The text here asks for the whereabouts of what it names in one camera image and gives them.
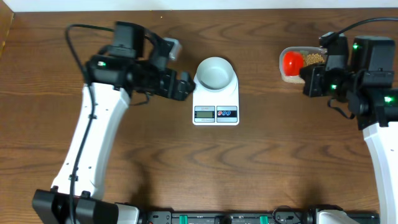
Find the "red plastic measuring scoop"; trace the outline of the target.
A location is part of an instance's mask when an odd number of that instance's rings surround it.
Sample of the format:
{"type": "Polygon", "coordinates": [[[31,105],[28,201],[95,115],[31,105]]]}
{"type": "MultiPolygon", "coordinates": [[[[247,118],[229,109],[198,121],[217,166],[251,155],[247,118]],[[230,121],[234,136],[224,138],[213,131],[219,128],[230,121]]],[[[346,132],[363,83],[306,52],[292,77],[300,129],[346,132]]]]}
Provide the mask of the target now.
{"type": "Polygon", "coordinates": [[[297,76],[300,69],[304,67],[303,55],[299,52],[289,51],[284,54],[282,59],[282,69],[286,76],[297,76]]]}

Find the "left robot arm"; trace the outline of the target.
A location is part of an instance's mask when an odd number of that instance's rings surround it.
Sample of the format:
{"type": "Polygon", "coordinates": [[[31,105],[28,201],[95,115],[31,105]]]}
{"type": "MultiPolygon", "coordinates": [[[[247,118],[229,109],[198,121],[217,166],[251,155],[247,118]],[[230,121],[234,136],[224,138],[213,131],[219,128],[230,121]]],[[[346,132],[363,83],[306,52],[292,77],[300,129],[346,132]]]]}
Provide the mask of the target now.
{"type": "Polygon", "coordinates": [[[133,93],[177,101],[193,93],[189,73],[167,65],[182,46],[151,30],[117,21],[113,41],[78,67],[84,85],[80,116],[63,165],[49,190],[36,190],[32,207],[43,223],[144,223],[127,203],[103,200],[114,139],[133,93]]]}

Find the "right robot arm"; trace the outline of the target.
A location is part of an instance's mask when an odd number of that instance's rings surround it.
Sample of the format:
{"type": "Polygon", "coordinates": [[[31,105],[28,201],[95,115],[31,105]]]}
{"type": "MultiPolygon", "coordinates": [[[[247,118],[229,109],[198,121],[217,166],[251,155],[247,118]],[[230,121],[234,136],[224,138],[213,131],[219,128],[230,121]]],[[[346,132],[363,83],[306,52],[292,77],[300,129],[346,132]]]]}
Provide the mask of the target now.
{"type": "Polygon", "coordinates": [[[323,63],[300,69],[303,94],[347,103],[357,119],[376,178],[380,222],[397,223],[397,89],[393,88],[396,43],[389,37],[360,35],[352,46],[344,34],[320,37],[323,63]]]}

